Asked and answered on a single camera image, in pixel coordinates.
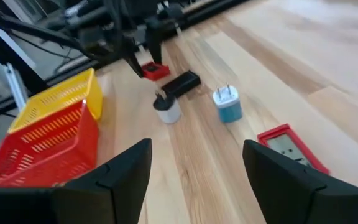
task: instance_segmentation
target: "red frame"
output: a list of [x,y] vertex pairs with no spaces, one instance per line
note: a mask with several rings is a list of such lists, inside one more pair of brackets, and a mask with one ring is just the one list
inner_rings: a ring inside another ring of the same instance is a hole
[[291,129],[289,124],[283,124],[262,134],[258,134],[258,142],[264,146],[269,147],[267,140],[287,134],[298,149],[305,155],[311,165],[320,172],[329,175],[329,170],[317,159],[317,157],[310,151],[308,146],[298,137],[298,135]]
[[[147,70],[147,67],[149,66],[155,66],[158,69],[154,72],[150,72]],[[149,62],[146,63],[145,65],[142,66],[142,71],[144,74],[144,77],[152,80],[152,81],[157,81],[160,78],[166,77],[167,75],[171,74],[171,71],[169,70],[168,66],[165,65],[160,65],[154,62]]]

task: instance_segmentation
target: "metal frame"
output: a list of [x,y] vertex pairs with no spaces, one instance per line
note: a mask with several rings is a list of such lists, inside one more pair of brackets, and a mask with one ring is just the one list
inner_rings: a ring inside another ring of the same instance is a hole
[[[184,14],[184,18],[179,22],[179,26],[182,30],[185,30],[199,22],[202,22],[206,19],[209,19],[210,17],[215,16],[216,14],[219,14],[229,8],[232,8],[240,3],[246,2],[248,0],[212,0],[200,7],[197,7],[189,12],[186,12]],[[162,40],[167,40],[177,34],[176,27],[174,24],[167,26],[167,28],[162,32]],[[55,33],[53,35],[49,36],[50,38],[57,38]],[[73,41],[71,39],[67,39],[64,43],[67,46],[72,46],[74,48],[77,48],[76,45],[73,45]],[[1,43],[1,46],[4,46],[7,44],[4,42]],[[112,58],[110,61],[105,62],[98,62],[92,59],[88,59],[84,61],[83,63],[77,65],[74,68],[71,68],[67,71],[64,71],[62,73],[59,73],[58,75],[52,76],[46,80],[42,80],[28,65],[18,56],[12,49],[4,49],[2,50],[0,47],[0,54],[4,51],[3,55],[0,55],[0,63],[2,61],[2,64],[5,64],[7,62],[11,62],[12,65],[19,71],[24,85],[27,87],[27,89],[30,91],[29,96],[32,96],[34,94],[37,94],[38,92],[44,90],[46,87],[53,86],[63,80],[66,80],[67,78],[70,78],[77,73],[80,73],[86,69],[89,68],[95,68],[99,69],[106,65],[109,65],[110,63],[115,62],[116,60],[119,60],[120,58]],[[38,86],[37,89],[30,89],[32,86]],[[0,101],[0,115],[12,110],[16,107],[13,97],[7,97],[5,100]]]

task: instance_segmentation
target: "white object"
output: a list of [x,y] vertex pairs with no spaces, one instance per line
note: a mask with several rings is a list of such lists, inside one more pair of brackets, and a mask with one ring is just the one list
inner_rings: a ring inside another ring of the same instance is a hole
[[166,111],[156,110],[158,116],[165,124],[173,124],[177,122],[181,116],[181,109],[178,103],[178,100],[175,99],[175,102],[172,104],[171,108]]
[[240,101],[239,92],[234,86],[225,86],[214,91],[213,100],[217,108],[227,108]]
[[15,99],[17,108],[19,111],[22,111],[28,99],[23,81],[10,63],[4,65],[4,71],[9,82],[9,86],[11,87],[12,95]]

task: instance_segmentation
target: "yellow basket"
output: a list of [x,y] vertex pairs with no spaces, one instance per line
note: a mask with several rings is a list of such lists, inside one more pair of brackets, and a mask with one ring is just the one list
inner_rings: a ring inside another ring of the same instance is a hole
[[83,99],[86,99],[93,118],[98,120],[102,112],[103,94],[93,68],[29,98],[8,133],[14,133]]

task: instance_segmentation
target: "wooden table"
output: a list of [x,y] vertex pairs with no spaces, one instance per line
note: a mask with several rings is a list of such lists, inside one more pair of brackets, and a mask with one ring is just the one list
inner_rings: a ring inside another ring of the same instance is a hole
[[[157,85],[123,61],[98,72],[99,163],[152,138],[140,223],[265,223],[242,143],[283,123],[332,176],[358,186],[358,3],[246,2],[165,42],[163,60],[172,75]],[[154,92],[187,70],[203,84],[180,98],[179,122],[165,125],[152,108]],[[211,100],[226,82],[239,89],[244,110],[227,125]]]

